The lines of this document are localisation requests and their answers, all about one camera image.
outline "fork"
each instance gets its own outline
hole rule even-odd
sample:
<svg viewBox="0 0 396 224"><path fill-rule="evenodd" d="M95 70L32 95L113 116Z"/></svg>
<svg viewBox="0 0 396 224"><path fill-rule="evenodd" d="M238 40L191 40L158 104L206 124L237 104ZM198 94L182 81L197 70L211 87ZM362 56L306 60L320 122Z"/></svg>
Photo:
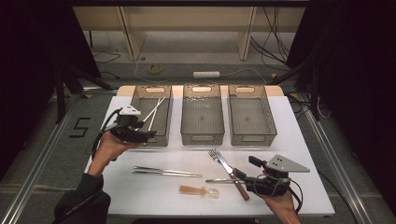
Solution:
<svg viewBox="0 0 396 224"><path fill-rule="evenodd" d="M215 151L213 149L209 150L209 155L212 157L214 161L217 163L221 164L225 171L230 175L231 179L237 180L235 173L233 172L233 167L230 166L226 160L221 156L221 154L218 151ZM242 187L241 183L239 181L234 182L236 187L238 188L239 192L241 193L242 197L247 201L249 199L248 193L245 191L245 189Z"/></svg>

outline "metal rail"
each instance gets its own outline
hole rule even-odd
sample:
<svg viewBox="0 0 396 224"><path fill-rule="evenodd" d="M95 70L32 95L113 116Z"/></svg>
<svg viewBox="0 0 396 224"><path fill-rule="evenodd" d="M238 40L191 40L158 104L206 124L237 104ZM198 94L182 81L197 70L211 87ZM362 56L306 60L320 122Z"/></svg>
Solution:
<svg viewBox="0 0 396 224"><path fill-rule="evenodd" d="M305 96L302 96L303 101L307 101L308 99ZM359 196L359 193L353 187L353 184L347 175L346 170L343 167L343 164L337 157L332 144L330 143L329 138L327 137L325 131L323 130L320 121L316 121L314 116L310 111L307 111L306 116L308 118L311 127L317 136L321 148L332 167L332 171L334 172L335 177L337 178L338 183L340 184L341 190L344 192L347 201L352 207L352 211L355 214L357 220L360 224L368 224L373 223L370 219L369 214L367 213L367 209Z"/></svg>
<svg viewBox="0 0 396 224"><path fill-rule="evenodd" d="M44 146L37 161L35 162L32 171L26 177L26 180L21 186L20 191L17 193L17 196L14 198L13 202L8 207L6 214L2 219L1 222L2 224L11 224L11 223L16 223L18 221L18 218L20 217L24 206L26 205L30 195L32 194L35 184L37 183L38 179L43 173L47 165L47 162L50 159L52 151L53 149L55 149L58 143L58 140L60 138L60 133L64 131L64 126L69 120L71 111L76 105L78 99L79 99L79 95L73 95L71 97L70 102L67 105L64 118L61 120L59 124L55 125L55 128L52 131L49 140Z"/></svg>

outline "power strip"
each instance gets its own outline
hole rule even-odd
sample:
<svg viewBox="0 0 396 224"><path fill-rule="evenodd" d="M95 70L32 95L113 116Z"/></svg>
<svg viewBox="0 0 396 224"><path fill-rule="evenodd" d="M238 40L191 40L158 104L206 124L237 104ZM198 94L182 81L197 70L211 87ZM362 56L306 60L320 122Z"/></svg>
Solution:
<svg viewBox="0 0 396 224"><path fill-rule="evenodd" d="M194 72L195 78L220 77L220 72Z"/></svg>

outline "human hand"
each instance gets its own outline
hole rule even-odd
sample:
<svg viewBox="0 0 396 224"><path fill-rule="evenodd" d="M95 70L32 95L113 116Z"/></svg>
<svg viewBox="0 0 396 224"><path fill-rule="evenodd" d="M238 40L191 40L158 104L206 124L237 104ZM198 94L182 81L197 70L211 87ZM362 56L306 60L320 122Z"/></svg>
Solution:
<svg viewBox="0 0 396 224"><path fill-rule="evenodd" d="M269 197L262 194L256 195L264 199L265 203L268 205L271 211L273 211L274 215L283 224L301 223L297 217L297 213L295 212L293 198L290 191L287 190L284 195L277 197Z"/></svg>
<svg viewBox="0 0 396 224"><path fill-rule="evenodd" d="M139 147L140 143L125 143L111 132L105 132L100 140L93 161L88 169L88 174L100 177L105 167L124 151Z"/></svg>

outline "sleeve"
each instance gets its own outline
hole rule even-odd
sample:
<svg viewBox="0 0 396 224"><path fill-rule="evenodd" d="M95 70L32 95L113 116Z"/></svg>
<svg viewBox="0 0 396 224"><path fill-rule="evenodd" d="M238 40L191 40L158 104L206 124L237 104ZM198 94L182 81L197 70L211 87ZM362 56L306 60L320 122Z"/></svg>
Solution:
<svg viewBox="0 0 396 224"><path fill-rule="evenodd" d="M83 174L76 190L67 191L54 209L54 223L106 223L110 197L103 178Z"/></svg>

